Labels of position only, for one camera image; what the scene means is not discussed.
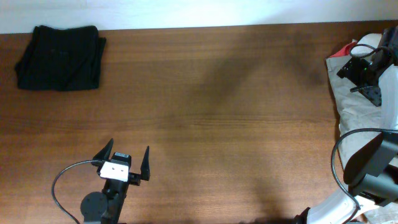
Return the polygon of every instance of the black cloth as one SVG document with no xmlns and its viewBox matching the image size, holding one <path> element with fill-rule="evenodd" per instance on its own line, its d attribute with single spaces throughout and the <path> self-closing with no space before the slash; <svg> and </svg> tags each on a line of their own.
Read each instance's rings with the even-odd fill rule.
<svg viewBox="0 0 398 224">
<path fill-rule="evenodd" d="M 32 40 L 15 66 L 18 88 L 91 90 L 99 87 L 106 39 L 95 26 L 57 30 L 35 27 Z"/>
</svg>

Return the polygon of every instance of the brown wooden tabletop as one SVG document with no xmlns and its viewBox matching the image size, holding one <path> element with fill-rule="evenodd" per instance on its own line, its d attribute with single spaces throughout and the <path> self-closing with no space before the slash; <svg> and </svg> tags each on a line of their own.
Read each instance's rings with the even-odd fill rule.
<svg viewBox="0 0 398 224">
<path fill-rule="evenodd" d="M 53 178 L 114 138 L 138 172 L 120 222 L 238 223 L 292 217 L 337 189 L 337 115 L 324 59 L 397 22 L 102 31 L 101 84 L 25 91 L 13 70 L 30 34 L 0 35 L 0 223 L 73 223 Z M 80 202 L 104 180 L 89 165 L 57 183 Z"/>
</svg>

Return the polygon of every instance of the red object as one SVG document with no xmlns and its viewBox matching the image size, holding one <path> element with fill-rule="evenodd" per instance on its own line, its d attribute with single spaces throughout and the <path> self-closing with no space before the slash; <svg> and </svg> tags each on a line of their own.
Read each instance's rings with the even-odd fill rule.
<svg viewBox="0 0 398 224">
<path fill-rule="evenodd" d="M 356 45 L 356 43 L 357 43 L 357 41 L 347 44 L 341 50 L 339 50 L 337 53 L 335 53 L 334 55 L 332 55 L 330 57 L 342 57 L 342 56 L 349 55 L 350 50 L 354 47 L 354 45 Z"/>
</svg>

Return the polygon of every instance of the white backdrop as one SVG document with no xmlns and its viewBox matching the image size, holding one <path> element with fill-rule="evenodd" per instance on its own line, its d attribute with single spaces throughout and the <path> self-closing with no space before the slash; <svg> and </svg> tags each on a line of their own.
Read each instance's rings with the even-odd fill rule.
<svg viewBox="0 0 398 224">
<path fill-rule="evenodd" d="M 398 19 L 397 0 L 0 0 L 0 33 Z"/>
</svg>

